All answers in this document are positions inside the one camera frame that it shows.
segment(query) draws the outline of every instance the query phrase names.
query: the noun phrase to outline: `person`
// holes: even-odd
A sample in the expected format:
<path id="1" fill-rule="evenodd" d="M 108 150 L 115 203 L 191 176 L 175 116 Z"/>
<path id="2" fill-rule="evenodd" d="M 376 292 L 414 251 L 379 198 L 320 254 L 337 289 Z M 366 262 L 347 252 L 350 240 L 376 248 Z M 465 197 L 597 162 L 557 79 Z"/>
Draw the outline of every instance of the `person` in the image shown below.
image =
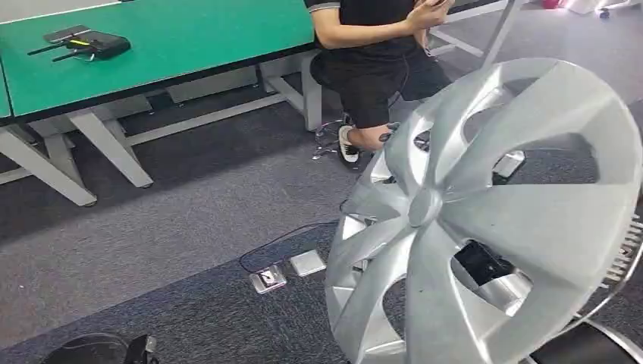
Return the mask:
<path id="1" fill-rule="evenodd" d="M 454 0 L 304 0 L 322 52 L 325 78 L 353 121 L 339 130 L 340 156 L 357 163 L 389 129 L 389 99 L 433 96 L 450 83 L 426 50 L 427 29 Z"/>

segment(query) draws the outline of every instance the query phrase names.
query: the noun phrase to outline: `wheel cover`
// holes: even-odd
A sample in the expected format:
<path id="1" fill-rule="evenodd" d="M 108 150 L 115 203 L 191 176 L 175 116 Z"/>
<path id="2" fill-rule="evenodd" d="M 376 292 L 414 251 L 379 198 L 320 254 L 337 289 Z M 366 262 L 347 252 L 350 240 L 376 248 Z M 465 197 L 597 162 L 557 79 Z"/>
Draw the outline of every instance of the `wheel cover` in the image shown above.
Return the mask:
<path id="1" fill-rule="evenodd" d="M 536 81 L 467 142 L 467 119 L 502 85 L 521 79 Z M 425 152 L 414 140 L 428 129 Z M 492 186 L 491 171 L 505 153 L 569 134 L 591 147 L 596 183 Z M 391 176 L 396 183 L 387 183 Z M 638 128 L 592 73 L 564 61 L 521 59 L 462 77 L 400 125 L 343 206 L 325 288 L 335 339 L 353 364 L 520 361 L 597 289 L 625 238 L 640 183 Z M 471 239 L 531 280 L 513 316 L 454 275 L 452 258 Z M 382 306 L 402 278 L 405 340 Z"/>

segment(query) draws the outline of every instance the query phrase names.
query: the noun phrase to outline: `green tabletop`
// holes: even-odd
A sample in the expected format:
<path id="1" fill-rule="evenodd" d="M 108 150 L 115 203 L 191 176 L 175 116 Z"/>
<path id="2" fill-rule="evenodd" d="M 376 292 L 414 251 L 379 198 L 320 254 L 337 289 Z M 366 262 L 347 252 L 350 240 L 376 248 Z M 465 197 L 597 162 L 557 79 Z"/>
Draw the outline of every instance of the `green tabletop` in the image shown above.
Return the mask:
<path id="1" fill-rule="evenodd" d="M 51 62 L 66 49 L 27 56 L 28 51 L 47 46 L 43 34 L 78 24 L 125 36 L 132 49 L 94 62 Z M 15 116 L 312 40 L 312 23 L 302 0 L 136 0 L 0 25 L 0 51 Z"/>
<path id="2" fill-rule="evenodd" d="M 2 69 L 2 62 L 0 61 L 0 119 L 11 116 L 9 96 L 7 96 L 7 86 L 5 85 L 3 72 L 4 70 Z"/>

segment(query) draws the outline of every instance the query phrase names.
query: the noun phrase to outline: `person's leg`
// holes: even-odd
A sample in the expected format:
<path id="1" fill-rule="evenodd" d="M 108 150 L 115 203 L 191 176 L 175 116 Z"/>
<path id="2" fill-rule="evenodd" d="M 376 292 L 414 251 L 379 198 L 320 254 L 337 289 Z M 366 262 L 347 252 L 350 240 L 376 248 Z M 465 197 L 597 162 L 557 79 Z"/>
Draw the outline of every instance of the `person's leg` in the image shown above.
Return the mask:
<path id="1" fill-rule="evenodd" d="M 423 51 L 414 52 L 406 62 L 409 76 L 400 92 L 405 101 L 427 99 L 451 84 L 438 61 Z"/>
<path id="2" fill-rule="evenodd" d="M 347 139 L 354 146 L 374 152 L 384 145 L 380 141 L 380 137 L 389 131 L 386 125 L 365 129 L 353 128 L 347 131 Z"/>
<path id="3" fill-rule="evenodd" d="M 354 149 L 371 152 L 381 149 L 382 134 L 388 133 L 388 99 L 397 91 L 394 80 L 385 74 L 352 77 L 340 90 L 344 111 L 355 127 L 340 129 L 340 149 L 357 153 Z"/>

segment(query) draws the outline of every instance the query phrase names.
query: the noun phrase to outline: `green table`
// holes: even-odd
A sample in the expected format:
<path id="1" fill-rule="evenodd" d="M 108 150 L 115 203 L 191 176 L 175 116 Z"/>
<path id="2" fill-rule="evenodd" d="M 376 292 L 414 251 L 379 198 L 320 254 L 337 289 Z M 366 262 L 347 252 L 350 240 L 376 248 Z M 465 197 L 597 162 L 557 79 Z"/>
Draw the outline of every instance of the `green table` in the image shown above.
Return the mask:
<path id="1" fill-rule="evenodd" d="M 52 63 L 66 49 L 27 55 L 47 45 L 44 34 L 78 24 L 125 36 L 132 49 L 107 61 L 92 62 Z M 0 118 L 0 129 L 30 122 L 46 136 L 50 158 L 29 150 L 20 154 L 24 158 L 19 164 L 76 204 L 91 205 L 96 198 L 84 189 L 64 147 L 64 136 L 51 133 L 54 128 L 46 118 L 66 116 L 132 184 L 147 187 L 152 178 L 141 167 L 132 145 L 284 101 L 300 111 L 312 110 L 306 114 L 307 123 L 321 122 L 321 90 L 311 93 L 319 102 L 310 102 L 281 78 L 270 78 L 266 82 L 276 94 L 136 136 L 125 136 L 102 104 L 309 51 L 314 48 L 313 39 L 312 22 L 302 0 L 136 0 L 0 24 L 0 54 L 12 107 L 4 97 L 0 111 L 13 111 L 12 117 Z M 303 62 L 309 64 L 310 58 L 307 55 Z M 316 87 L 309 73 L 305 74 L 305 85 Z M 13 135 L 4 136 L 14 142 L 14 148 L 27 150 Z"/>
<path id="2" fill-rule="evenodd" d="M 43 34 L 77 24 L 125 36 L 133 48 L 109 61 L 51 62 L 66 49 L 27 56 L 46 46 Z M 213 74 L 312 40 L 302 0 L 136 0 L 0 25 L 14 115 L 31 120 L 132 96 L 161 81 L 196 79 L 200 71 Z"/>

